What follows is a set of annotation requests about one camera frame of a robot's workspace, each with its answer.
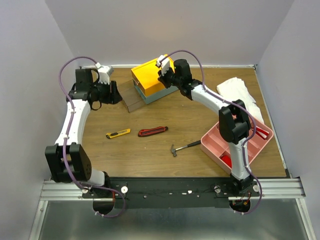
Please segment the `transparent smoky drawer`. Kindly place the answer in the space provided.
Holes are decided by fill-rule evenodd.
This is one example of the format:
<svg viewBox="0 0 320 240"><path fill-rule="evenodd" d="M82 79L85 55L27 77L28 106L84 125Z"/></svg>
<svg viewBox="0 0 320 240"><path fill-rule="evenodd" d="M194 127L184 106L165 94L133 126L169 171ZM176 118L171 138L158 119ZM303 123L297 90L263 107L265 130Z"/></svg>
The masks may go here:
<svg viewBox="0 0 320 240"><path fill-rule="evenodd" d="M133 80L120 84L118 86L118 91L122 97L122 102L129 113L146 106L146 103L136 89L136 85Z"/></svg>

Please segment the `yellow and grey drawer box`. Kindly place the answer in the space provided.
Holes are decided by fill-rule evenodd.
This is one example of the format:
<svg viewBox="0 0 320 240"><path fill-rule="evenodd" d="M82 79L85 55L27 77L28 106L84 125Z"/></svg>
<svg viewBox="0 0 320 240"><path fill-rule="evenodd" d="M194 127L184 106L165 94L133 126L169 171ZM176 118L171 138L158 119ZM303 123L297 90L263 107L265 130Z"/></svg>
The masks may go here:
<svg viewBox="0 0 320 240"><path fill-rule="evenodd" d="M175 86L165 88L158 80L156 63L157 58L131 69L134 87L147 105L178 90Z"/></svg>

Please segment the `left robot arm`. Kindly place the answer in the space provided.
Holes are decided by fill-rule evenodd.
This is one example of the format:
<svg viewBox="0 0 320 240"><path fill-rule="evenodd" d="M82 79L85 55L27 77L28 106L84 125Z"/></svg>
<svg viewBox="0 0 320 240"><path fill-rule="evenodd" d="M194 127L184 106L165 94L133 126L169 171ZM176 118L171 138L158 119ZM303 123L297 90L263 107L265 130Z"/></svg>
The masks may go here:
<svg viewBox="0 0 320 240"><path fill-rule="evenodd" d="M121 193L112 189L105 171L93 168L82 141L93 103L114 105L122 100L116 82L110 80L112 72L110 66L75 70L75 83L66 93L67 112L62 130L54 145L45 148L45 158L56 183L74 183L83 192L92 192L100 198Z"/></svg>

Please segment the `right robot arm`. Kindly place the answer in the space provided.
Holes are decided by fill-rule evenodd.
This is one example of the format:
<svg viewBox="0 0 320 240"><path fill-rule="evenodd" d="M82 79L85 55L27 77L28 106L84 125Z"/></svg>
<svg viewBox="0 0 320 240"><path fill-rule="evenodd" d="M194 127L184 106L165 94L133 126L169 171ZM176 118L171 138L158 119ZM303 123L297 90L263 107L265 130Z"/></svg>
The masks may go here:
<svg viewBox="0 0 320 240"><path fill-rule="evenodd" d="M228 101L209 90L204 81L192 77L190 65L185 59L170 61L161 55L155 64L158 68L158 80L165 88L175 86L180 93L192 101L203 104L218 115L219 134L228 143L231 158L230 191L241 196L254 183L251 173L247 142L253 120L241 100Z"/></svg>

